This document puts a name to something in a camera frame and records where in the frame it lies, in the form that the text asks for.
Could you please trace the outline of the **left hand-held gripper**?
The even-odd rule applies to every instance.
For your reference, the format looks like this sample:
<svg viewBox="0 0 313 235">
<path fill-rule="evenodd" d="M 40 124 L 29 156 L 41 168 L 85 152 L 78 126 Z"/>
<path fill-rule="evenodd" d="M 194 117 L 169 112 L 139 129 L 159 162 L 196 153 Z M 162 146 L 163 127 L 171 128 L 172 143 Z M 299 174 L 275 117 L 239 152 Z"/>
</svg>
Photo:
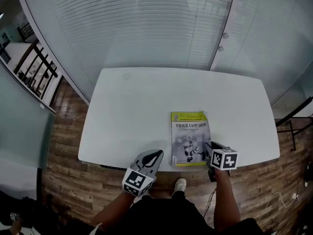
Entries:
<svg viewBox="0 0 313 235">
<path fill-rule="evenodd" d="M 135 197 L 144 194 L 156 180 L 153 173 L 157 172 L 163 156 L 164 152 L 160 149 L 140 153 L 134 163 L 144 170 L 127 168 L 122 180 L 122 190 Z"/>
</svg>

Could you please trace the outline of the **glass panel with white blinds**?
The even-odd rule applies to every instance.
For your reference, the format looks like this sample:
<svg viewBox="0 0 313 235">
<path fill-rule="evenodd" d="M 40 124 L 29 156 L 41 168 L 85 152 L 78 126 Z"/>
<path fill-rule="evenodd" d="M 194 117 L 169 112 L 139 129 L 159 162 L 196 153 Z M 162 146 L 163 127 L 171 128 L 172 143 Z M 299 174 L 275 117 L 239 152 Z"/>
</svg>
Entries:
<svg viewBox="0 0 313 235">
<path fill-rule="evenodd" d="M 313 64 L 313 0 L 234 0 L 215 71 L 260 79 L 271 104 Z"/>
<path fill-rule="evenodd" d="M 25 0 L 86 98 L 104 68 L 209 70 L 231 0 Z"/>
</svg>

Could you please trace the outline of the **dark stair railing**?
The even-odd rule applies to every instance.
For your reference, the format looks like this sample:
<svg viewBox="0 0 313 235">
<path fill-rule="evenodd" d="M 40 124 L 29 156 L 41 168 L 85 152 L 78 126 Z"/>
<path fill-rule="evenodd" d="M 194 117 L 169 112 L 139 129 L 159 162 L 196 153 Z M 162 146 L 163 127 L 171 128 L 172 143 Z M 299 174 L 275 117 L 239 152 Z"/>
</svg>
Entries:
<svg viewBox="0 0 313 235">
<path fill-rule="evenodd" d="M 14 47 L 21 53 L 16 58 L 13 73 L 36 97 L 50 101 L 62 78 L 57 66 L 39 41 L 17 43 Z"/>
</svg>

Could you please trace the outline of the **frosted glass door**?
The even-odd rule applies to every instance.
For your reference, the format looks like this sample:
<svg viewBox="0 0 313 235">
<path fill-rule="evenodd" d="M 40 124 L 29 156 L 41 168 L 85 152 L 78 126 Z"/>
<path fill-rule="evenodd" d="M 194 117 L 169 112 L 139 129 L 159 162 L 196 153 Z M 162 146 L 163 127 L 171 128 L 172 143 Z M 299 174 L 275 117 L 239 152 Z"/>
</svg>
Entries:
<svg viewBox="0 0 313 235">
<path fill-rule="evenodd" d="M 54 119 L 0 63 L 0 157 L 45 169 Z"/>
</svg>

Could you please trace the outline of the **person's right forearm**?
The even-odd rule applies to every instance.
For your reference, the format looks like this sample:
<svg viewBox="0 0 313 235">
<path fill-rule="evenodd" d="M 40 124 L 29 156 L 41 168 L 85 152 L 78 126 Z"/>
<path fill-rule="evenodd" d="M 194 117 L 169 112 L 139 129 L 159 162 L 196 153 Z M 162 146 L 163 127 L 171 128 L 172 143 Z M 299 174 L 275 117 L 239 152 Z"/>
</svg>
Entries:
<svg viewBox="0 0 313 235">
<path fill-rule="evenodd" d="M 222 232 L 241 221 L 240 212 L 233 194 L 232 184 L 225 170 L 215 169 L 216 205 L 214 210 L 214 229 Z"/>
</svg>

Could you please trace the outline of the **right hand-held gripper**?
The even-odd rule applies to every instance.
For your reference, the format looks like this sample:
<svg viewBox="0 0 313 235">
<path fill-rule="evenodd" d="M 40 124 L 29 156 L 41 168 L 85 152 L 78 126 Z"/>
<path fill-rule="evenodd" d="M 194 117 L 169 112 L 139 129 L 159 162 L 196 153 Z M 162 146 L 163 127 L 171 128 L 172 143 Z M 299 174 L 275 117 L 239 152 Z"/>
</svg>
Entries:
<svg viewBox="0 0 313 235">
<path fill-rule="evenodd" d="M 211 182 L 216 182 L 215 169 L 220 171 L 230 172 L 235 170 L 238 165 L 238 152 L 230 149 L 228 146 L 224 146 L 218 142 L 204 143 L 204 151 L 206 157 L 209 159 L 208 175 Z"/>
</svg>

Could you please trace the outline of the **person's black clothing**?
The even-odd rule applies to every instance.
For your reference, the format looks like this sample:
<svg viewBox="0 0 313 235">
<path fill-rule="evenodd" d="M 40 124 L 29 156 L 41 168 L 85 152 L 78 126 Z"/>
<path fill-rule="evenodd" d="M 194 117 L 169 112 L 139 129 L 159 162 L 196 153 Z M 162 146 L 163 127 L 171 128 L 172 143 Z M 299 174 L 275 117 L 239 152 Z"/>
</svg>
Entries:
<svg viewBox="0 0 313 235">
<path fill-rule="evenodd" d="M 193 203 L 182 199 L 143 196 L 132 204 L 113 235 L 263 235 L 252 218 L 222 232 L 210 227 Z"/>
</svg>

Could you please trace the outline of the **person's white right shoe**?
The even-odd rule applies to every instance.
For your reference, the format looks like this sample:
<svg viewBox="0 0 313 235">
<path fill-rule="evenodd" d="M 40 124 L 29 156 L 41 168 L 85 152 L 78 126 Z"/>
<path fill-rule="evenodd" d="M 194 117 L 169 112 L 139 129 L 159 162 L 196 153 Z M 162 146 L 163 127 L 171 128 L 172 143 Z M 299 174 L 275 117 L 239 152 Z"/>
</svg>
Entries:
<svg viewBox="0 0 313 235">
<path fill-rule="evenodd" d="M 176 183 L 175 183 L 175 187 L 174 187 L 174 191 L 172 194 L 172 198 L 174 199 L 179 199 L 185 198 L 185 189 L 186 189 L 186 185 L 187 185 L 187 181 L 185 178 L 179 178 L 177 179 Z"/>
</svg>

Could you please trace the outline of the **black desk control panel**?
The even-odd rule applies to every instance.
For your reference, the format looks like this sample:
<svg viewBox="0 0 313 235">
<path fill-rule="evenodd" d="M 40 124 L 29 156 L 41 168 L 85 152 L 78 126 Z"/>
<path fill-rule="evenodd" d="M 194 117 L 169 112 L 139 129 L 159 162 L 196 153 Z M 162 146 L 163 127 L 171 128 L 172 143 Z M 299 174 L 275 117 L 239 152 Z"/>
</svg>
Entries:
<svg viewBox="0 0 313 235">
<path fill-rule="evenodd" d="M 105 168 L 105 169 L 120 170 L 120 171 L 126 171 L 127 170 L 126 168 L 107 166 L 107 165 L 102 165 L 102 164 L 100 164 L 100 166 L 102 168 Z"/>
</svg>

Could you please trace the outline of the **yellow-green cover book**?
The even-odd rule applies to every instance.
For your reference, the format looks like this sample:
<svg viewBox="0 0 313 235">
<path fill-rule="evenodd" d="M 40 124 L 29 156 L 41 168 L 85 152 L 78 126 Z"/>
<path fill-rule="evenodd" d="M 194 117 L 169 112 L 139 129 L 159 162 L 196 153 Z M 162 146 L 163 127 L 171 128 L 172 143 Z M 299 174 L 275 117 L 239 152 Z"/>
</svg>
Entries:
<svg viewBox="0 0 313 235">
<path fill-rule="evenodd" d="M 172 112 L 172 166 L 205 165 L 209 160 L 204 143 L 211 145 L 210 128 L 204 112 Z"/>
</svg>

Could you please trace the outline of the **person's left forearm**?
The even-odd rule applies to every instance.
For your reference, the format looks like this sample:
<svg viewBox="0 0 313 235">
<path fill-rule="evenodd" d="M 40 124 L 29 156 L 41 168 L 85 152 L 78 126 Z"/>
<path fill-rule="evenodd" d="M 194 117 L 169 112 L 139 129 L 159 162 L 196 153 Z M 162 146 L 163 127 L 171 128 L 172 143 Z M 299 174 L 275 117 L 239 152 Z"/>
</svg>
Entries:
<svg viewBox="0 0 313 235">
<path fill-rule="evenodd" d="M 132 206 L 134 199 L 134 195 L 125 191 L 121 192 L 91 220 L 90 225 L 94 226 L 94 229 L 89 235 L 96 235 L 97 231 L 103 231 L 105 234 L 115 231 Z"/>
</svg>

